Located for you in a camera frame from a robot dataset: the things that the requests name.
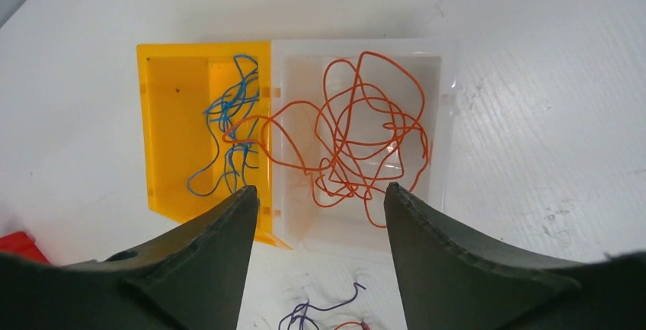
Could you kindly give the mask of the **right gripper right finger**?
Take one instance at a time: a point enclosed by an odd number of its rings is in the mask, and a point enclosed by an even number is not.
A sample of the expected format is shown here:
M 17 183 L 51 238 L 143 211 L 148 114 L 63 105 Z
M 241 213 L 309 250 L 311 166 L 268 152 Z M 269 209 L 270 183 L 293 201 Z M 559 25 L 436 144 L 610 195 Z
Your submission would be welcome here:
M 396 183 L 385 218 L 409 329 L 643 329 L 645 254 L 584 264 L 517 248 Z

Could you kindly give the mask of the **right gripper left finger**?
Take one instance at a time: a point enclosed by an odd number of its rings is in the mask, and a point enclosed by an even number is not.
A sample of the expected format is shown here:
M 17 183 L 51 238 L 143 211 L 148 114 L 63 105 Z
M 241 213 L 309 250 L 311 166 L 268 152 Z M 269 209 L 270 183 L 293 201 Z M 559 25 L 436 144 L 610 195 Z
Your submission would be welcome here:
M 253 186 L 104 261 L 1 256 L 3 329 L 234 329 L 257 225 Z

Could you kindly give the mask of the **orange plastic bin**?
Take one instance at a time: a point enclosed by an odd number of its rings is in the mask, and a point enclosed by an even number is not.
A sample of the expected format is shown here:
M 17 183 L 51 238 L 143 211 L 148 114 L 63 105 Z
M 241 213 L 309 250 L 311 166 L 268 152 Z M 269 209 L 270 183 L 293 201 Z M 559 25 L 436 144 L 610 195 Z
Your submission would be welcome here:
M 149 208 L 179 223 L 254 185 L 255 239 L 283 247 L 273 230 L 271 44 L 140 44 L 136 48 Z

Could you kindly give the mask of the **red plastic bin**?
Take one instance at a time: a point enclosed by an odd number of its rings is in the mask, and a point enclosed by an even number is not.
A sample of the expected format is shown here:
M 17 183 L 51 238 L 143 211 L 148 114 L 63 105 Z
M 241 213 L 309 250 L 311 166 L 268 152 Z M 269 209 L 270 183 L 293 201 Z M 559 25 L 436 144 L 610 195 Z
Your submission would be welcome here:
M 39 264 L 50 264 L 49 259 L 38 248 L 36 240 L 24 231 L 1 237 L 1 262 L 18 258 Z

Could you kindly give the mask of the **white plastic bin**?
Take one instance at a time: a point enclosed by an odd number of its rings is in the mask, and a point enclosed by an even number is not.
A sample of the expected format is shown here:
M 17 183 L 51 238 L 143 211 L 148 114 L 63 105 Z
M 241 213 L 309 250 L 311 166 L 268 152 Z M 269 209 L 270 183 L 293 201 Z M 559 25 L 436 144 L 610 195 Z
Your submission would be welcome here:
M 456 45 L 433 39 L 271 44 L 274 233 L 282 248 L 391 257 L 389 184 L 444 203 Z

